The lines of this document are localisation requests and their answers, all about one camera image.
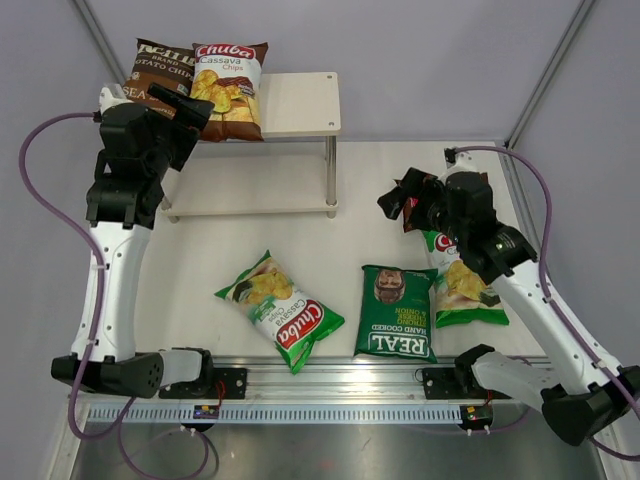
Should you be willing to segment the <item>brown Kettle sea salt bag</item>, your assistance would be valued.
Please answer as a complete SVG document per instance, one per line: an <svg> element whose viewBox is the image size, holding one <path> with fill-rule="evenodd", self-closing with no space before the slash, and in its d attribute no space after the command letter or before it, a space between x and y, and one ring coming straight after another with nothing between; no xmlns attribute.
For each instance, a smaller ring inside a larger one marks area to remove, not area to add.
<svg viewBox="0 0 640 480"><path fill-rule="evenodd" d="M148 93L152 83L189 96L195 72L194 50L167 46L138 38L137 53L129 77L123 85L126 97L172 117L175 109Z"/></svg>

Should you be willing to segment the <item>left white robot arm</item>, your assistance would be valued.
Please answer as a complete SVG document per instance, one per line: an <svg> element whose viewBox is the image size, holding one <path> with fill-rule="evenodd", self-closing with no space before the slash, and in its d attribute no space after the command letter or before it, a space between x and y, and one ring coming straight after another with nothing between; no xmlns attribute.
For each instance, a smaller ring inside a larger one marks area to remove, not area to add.
<svg viewBox="0 0 640 480"><path fill-rule="evenodd" d="M90 393L151 398L181 383L191 396L203 398L216 385L209 353L138 352L134 311L142 260L165 197L162 181L168 170L184 167L214 105L159 84L148 91L173 116L127 100L119 86L101 93L103 147L86 195L92 258L85 304L71 352L53 360L51 375Z"/></svg>

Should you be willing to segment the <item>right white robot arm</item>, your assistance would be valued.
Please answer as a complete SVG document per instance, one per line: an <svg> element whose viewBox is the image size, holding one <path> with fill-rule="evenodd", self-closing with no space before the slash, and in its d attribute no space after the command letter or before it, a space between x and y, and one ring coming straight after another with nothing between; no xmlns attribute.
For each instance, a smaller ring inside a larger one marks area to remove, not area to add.
<svg viewBox="0 0 640 480"><path fill-rule="evenodd" d="M477 172L438 178L415 168L378 198L398 218L410 199L420 230L444 234L466 267L515 311L546 353L550 371L527 366L481 344L455 360L454 384L466 396L504 394L540 412L565 443L579 446L637 409L639 368L624 367L562 302L542 260L514 227L500 222L493 190Z"/></svg>

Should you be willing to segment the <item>brown Chuba cassava bag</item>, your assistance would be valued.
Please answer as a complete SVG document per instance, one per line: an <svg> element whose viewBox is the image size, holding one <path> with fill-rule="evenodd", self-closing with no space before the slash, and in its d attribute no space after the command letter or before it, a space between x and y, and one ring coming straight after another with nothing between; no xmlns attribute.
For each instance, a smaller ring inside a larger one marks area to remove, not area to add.
<svg viewBox="0 0 640 480"><path fill-rule="evenodd" d="M414 230L424 230L427 226L427 218L419 208L419 199L409 197L402 209L402 228L404 233Z"/></svg>
<svg viewBox="0 0 640 480"><path fill-rule="evenodd" d="M190 96L213 104L201 139L262 141L260 84L269 44L193 45L194 80Z"/></svg>

